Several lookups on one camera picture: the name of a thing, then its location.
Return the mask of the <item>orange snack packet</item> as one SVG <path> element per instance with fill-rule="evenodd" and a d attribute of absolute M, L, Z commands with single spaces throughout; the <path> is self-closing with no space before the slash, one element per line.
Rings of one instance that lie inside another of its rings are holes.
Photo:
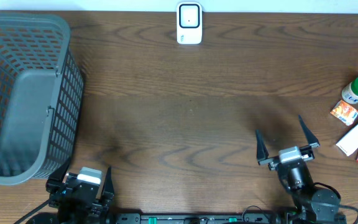
<path fill-rule="evenodd" d="M 330 111 L 330 114 L 342 121 L 346 126 L 350 126 L 358 117 L 358 110 L 356 110 L 349 103 L 346 103 L 343 100 L 339 100 L 334 108 Z"/>

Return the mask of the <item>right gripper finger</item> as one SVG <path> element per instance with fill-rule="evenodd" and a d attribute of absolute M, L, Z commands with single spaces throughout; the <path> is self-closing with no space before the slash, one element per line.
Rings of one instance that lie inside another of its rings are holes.
<path fill-rule="evenodd" d="M 258 162 L 262 162 L 269 158 L 269 153 L 268 153 L 268 150 L 264 144 L 262 134 L 260 133 L 260 131 L 258 129 L 255 131 L 255 135 L 256 135 L 256 140 L 257 140 L 256 158 L 257 158 Z"/>
<path fill-rule="evenodd" d="M 299 115 L 298 119 L 299 119 L 301 128 L 305 134 L 306 140 L 308 141 L 308 145 L 312 148 L 320 147 L 320 143 L 319 143 L 317 137 L 307 127 L 307 125 L 303 121 L 303 118 Z"/>

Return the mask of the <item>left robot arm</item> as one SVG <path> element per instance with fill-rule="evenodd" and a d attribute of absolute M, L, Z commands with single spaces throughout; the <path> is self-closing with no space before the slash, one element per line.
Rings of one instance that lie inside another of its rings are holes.
<path fill-rule="evenodd" d="M 100 170 L 82 167 L 79 174 L 69 173 L 71 160 L 47 179 L 49 198 L 33 211 L 27 223 L 113 223 L 108 217 L 114 198 L 111 168 L 102 177 Z"/>

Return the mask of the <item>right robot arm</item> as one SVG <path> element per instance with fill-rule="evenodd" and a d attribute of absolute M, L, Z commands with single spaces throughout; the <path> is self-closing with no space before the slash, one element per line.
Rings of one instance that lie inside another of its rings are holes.
<path fill-rule="evenodd" d="M 282 149 L 274 157 L 269 156 L 261 132 L 255 131 L 258 164 L 267 165 L 277 173 L 281 185 L 295 205 L 295 208 L 277 215 L 271 222 L 340 223 L 344 218 L 338 212 L 341 201 L 339 192 L 328 185 L 314 182 L 306 164 L 314 159 L 314 149 L 320 147 L 320 143 L 302 117 L 298 119 L 308 144 Z"/>

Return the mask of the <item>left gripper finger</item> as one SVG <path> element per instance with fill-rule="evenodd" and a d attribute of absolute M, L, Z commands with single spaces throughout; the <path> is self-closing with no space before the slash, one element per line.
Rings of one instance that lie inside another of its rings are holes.
<path fill-rule="evenodd" d="M 101 203 L 103 205 L 110 205 L 114 198 L 114 187 L 111 179 L 111 166 L 108 167 L 104 185 L 101 193 Z"/>
<path fill-rule="evenodd" d="M 58 169 L 52 172 L 45 184 L 46 187 L 59 187 L 63 183 L 63 179 L 70 166 L 71 158 L 69 157 Z"/>

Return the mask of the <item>white green carton box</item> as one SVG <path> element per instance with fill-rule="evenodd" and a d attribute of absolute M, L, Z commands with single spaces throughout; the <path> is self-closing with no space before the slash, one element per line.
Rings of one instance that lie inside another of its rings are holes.
<path fill-rule="evenodd" d="M 336 146 L 346 155 L 350 156 L 358 149 L 358 124 L 346 133 Z"/>

